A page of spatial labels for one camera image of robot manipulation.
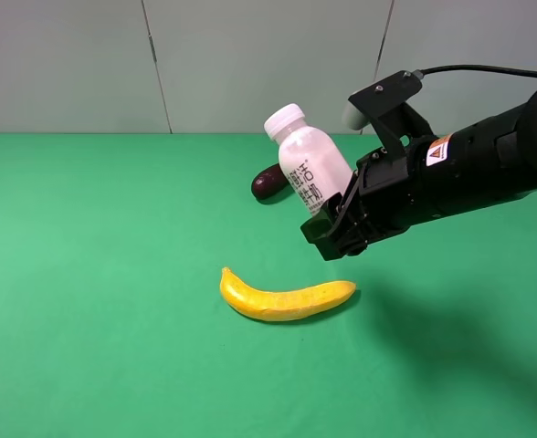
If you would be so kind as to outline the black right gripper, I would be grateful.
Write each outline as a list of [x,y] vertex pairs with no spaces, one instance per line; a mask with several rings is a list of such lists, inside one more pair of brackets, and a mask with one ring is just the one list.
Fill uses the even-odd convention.
[[431,220],[436,203],[424,187],[426,152],[436,139],[411,141],[395,157],[380,147],[360,159],[344,193],[336,193],[301,227],[325,261],[358,256],[368,245]]

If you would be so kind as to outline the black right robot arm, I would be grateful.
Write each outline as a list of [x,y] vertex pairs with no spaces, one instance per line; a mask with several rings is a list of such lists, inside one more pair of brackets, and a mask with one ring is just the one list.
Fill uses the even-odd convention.
[[348,188],[300,230],[325,260],[423,224],[537,191],[537,90],[527,102],[439,138],[408,100],[425,71],[399,71],[348,102],[381,147],[357,161]]

